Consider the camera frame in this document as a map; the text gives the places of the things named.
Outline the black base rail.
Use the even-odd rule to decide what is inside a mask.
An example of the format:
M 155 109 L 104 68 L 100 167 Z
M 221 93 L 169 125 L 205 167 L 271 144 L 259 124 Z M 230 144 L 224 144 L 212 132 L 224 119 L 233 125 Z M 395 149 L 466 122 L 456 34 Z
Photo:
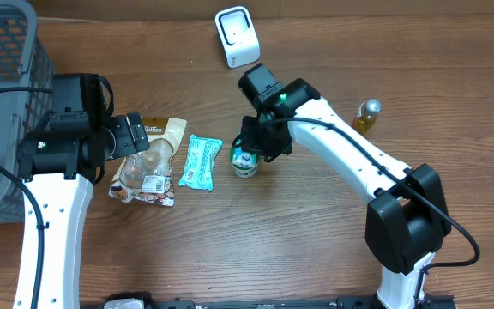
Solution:
M 112 294 L 101 303 L 80 305 L 81 309 L 151 308 L 151 309 L 377 309 L 384 308 L 377 295 L 340 296 L 335 300 L 259 300 L 194 302 L 176 298 L 156 301 L 149 292 Z

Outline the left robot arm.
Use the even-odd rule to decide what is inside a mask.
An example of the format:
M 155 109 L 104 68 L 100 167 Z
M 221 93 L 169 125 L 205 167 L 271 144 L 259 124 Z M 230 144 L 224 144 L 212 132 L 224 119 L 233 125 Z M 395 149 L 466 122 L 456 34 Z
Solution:
M 98 104 L 48 111 L 21 141 L 24 234 L 16 308 L 77 308 L 81 248 L 93 188 L 107 161 L 148 148 L 141 115 Z

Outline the small teal white packet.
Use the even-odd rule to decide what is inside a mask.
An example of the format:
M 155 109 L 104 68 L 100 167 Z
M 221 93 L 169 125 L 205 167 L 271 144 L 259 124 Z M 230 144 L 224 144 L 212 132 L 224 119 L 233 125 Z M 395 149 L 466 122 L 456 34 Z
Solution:
M 257 162 L 258 159 L 255 154 L 245 152 L 241 148 L 232 150 L 232 164 L 237 168 L 251 169 L 256 166 Z

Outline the grey plastic mesh basket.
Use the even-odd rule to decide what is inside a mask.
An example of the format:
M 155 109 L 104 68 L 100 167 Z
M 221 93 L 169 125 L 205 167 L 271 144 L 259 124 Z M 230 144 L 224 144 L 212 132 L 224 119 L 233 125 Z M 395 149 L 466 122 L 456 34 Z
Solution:
M 56 70 L 26 1 L 0 0 L 0 165 L 17 170 L 16 146 L 52 108 L 46 89 Z

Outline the green lidded jar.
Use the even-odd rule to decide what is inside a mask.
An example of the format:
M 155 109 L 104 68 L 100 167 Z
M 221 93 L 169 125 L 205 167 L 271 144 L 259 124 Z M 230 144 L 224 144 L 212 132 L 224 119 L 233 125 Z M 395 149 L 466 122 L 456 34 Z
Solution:
M 257 156 L 257 159 L 258 159 L 258 162 L 256 164 L 256 166 L 254 168 L 251 168 L 251 169 L 246 169 L 246 168 L 237 168 L 236 166 L 234 166 L 232 164 L 232 150 L 234 148 L 231 148 L 231 151 L 230 151 L 230 162 L 231 162 L 231 165 L 232 165 L 232 170 L 233 170 L 233 173 L 235 175 L 237 175 L 238 177 L 240 178 L 250 178 L 252 176 L 254 176 L 257 172 L 257 169 L 258 169 L 258 165 L 259 165 L 259 156 Z

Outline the brown Pantree snack pouch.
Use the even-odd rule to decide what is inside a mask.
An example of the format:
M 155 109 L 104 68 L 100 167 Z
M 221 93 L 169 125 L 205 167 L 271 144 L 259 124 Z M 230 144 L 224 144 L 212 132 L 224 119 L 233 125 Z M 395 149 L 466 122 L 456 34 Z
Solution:
M 149 148 L 123 160 L 112 178 L 108 195 L 123 203 L 139 201 L 171 207 L 175 203 L 172 158 L 179 149 L 187 121 L 145 117 L 142 124 Z

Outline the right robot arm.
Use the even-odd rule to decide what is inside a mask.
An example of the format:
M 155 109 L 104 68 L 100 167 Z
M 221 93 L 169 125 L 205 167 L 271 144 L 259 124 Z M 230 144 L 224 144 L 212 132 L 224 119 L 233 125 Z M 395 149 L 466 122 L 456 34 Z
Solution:
M 256 110 L 234 144 L 272 161 L 298 143 L 318 155 L 365 201 L 364 238 L 382 265 L 372 295 L 340 296 L 334 308 L 454 308 L 449 295 L 424 291 L 431 262 L 450 233 L 441 180 L 427 165 L 415 169 L 371 144 L 308 82 L 288 85 L 249 73 L 238 88 Z

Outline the white barcode scanner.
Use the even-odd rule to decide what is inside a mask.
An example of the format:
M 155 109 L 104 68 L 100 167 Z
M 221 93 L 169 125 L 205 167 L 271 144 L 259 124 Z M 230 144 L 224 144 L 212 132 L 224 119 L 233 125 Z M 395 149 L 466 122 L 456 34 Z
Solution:
M 235 69 L 259 59 L 260 43 L 249 10 L 244 6 L 223 9 L 216 14 L 214 22 L 229 68 Z

